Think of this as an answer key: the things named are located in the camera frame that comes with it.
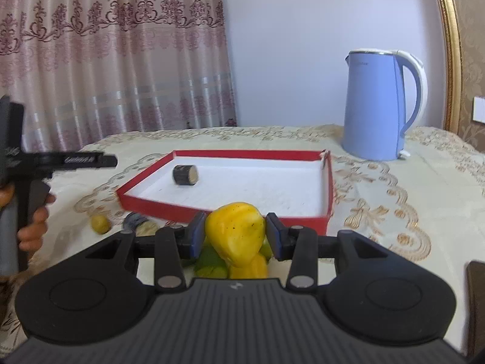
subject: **kettle handle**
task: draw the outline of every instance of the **kettle handle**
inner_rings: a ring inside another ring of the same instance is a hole
[[[404,136],[404,133],[411,127],[414,121],[416,119],[419,120],[423,116],[428,102],[428,79],[426,78],[423,63],[412,54],[404,52],[403,50],[396,50],[395,55],[397,63],[409,68],[409,71],[411,71],[416,81],[416,106],[414,107],[413,114],[401,130],[401,136]]]

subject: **blue electric kettle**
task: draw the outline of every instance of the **blue electric kettle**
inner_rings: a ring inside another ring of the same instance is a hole
[[[424,112],[428,81],[423,63],[402,50],[356,49],[349,66],[343,148],[366,160],[407,158],[404,134]],[[416,81],[416,106],[406,122],[403,67]]]

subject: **small yellow fruit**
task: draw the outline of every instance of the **small yellow fruit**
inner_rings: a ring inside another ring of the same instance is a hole
[[[104,215],[91,216],[91,228],[98,234],[106,234],[111,229],[111,223]]]

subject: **white wall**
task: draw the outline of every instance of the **white wall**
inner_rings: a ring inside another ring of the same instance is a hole
[[[445,52],[437,0],[224,0],[241,126],[343,124],[351,49],[403,49],[424,64],[421,124],[442,126]],[[416,100],[406,75],[408,116]]]

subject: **yellow bell pepper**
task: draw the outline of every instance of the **yellow bell pepper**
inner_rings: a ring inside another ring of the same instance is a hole
[[[261,249],[266,234],[265,220],[246,202],[224,205],[206,219],[206,236],[228,265],[249,265]]]
[[[246,267],[238,268],[231,266],[229,268],[229,277],[231,279],[265,279],[268,277],[268,266],[266,258],[261,253],[256,253],[253,261]]]

